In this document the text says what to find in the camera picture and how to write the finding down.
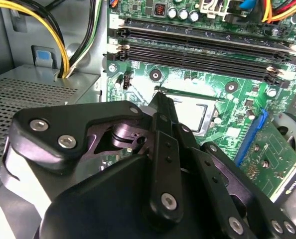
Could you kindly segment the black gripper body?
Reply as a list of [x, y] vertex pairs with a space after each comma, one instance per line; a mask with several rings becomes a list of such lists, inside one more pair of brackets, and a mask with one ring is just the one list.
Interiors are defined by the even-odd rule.
[[48, 207], [42, 239], [218, 239], [208, 198], [192, 175], [181, 174], [184, 215], [172, 228], [157, 231], [143, 210], [147, 202], [146, 156], [121, 160], [62, 192]]

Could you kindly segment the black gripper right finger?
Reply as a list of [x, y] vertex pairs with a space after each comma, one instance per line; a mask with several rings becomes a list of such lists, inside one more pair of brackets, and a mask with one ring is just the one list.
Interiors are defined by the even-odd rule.
[[189, 171], [208, 197], [211, 234], [216, 239], [296, 239], [296, 226], [214, 143], [199, 146], [179, 123], [174, 102], [168, 116]]

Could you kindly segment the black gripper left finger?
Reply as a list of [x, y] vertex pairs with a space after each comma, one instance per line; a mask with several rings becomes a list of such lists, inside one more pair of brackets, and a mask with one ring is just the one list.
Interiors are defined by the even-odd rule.
[[7, 162], [28, 164], [10, 173], [37, 197], [51, 197], [131, 156], [151, 161], [143, 210], [154, 226], [183, 218], [179, 141], [167, 99], [156, 93], [146, 109], [129, 101], [79, 104], [17, 112], [8, 134]]

